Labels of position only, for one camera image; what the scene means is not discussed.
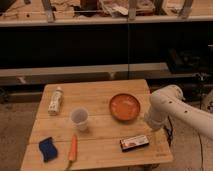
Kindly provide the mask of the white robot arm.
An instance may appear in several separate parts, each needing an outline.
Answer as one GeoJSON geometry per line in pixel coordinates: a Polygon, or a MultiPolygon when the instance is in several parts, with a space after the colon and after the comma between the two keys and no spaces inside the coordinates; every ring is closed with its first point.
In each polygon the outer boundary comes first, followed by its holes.
{"type": "Polygon", "coordinates": [[[183,99],[183,91],[177,85],[153,91],[144,120],[152,130],[157,131],[168,116],[173,116],[213,141],[213,115],[184,103],[183,99]]]}

